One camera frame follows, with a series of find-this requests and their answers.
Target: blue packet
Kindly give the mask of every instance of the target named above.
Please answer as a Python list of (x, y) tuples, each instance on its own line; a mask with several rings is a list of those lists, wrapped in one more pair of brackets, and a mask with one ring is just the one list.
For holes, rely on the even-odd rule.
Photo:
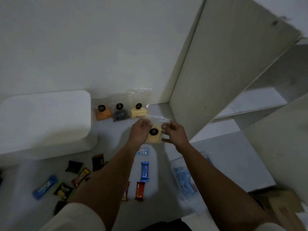
[(148, 182), (149, 181), (149, 162), (144, 161), (141, 162), (141, 179), (140, 182)]
[(188, 169), (175, 167), (173, 170), (185, 199), (189, 199), (198, 193), (198, 188)]
[(54, 184), (58, 183), (58, 181), (59, 180), (55, 175), (51, 175), (43, 186), (32, 192), (33, 197), (37, 200), (40, 199), (43, 194), (45, 194), (45, 192)]
[(150, 152), (149, 147), (140, 147), (139, 150), (136, 152), (138, 155), (148, 155)]

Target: white shirt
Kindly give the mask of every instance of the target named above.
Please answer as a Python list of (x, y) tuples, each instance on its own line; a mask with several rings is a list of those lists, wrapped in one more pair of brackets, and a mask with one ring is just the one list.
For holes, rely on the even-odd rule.
[[(39, 231), (85, 230), (106, 231), (106, 228), (101, 218), (92, 209), (80, 203), (70, 203)], [(285, 229), (273, 223), (266, 223), (260, 225), (255, 231), (285, 231)]]

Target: round black sticker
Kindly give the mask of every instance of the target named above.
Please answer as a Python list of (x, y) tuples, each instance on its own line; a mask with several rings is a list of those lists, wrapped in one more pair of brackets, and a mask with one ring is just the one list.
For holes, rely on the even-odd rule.
[(141, 109), (141, 107), (142, 107), (141, 103), (136, 104), (136, 109)]
[(106, 110), (106, 106), (103, 104), (99, 105), (97, 108), (98, 108), (98, 111), (100, 112), (104, 112)]
[(116, 109), (121, 110), (123, 108), (123, 104), (117, 103), (116, 104)]
[(158, 134), (158, 129), (156, 128), (150, 129), (150, 135), (157, 135), (157, 134)]

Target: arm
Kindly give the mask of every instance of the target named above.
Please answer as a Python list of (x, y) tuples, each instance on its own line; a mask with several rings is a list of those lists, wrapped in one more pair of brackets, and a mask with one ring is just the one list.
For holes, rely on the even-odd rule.
[(94, 210), (102, 219), (106, 230), (111, 230), (116, 220), (126, 188), (134, 157), (147, 140), (152, 127), (149, 120), (139, 119), (133, 124), (128, 142), (80, 188), (71, 203), (82, 203)]
[(254, 230), (272, 222), (265, 211), (242, 188), (226, 177), (190, 145), (183, 126), (171, 122), (162, 125), (183, 155), (187, 168), (220, 230)]

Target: forearm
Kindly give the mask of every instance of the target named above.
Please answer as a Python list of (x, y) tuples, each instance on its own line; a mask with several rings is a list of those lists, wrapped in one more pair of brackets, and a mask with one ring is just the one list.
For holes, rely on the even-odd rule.
[(248, 193), (191, 145), (181, 152), (198, 190), (220, 230), (254, 230), (271, 219)]
[(116, 220), (138, 148), (127, 143), (70, 201), (82, 203), (94, 210), (101, 217), (106, 230), (111, 230)]

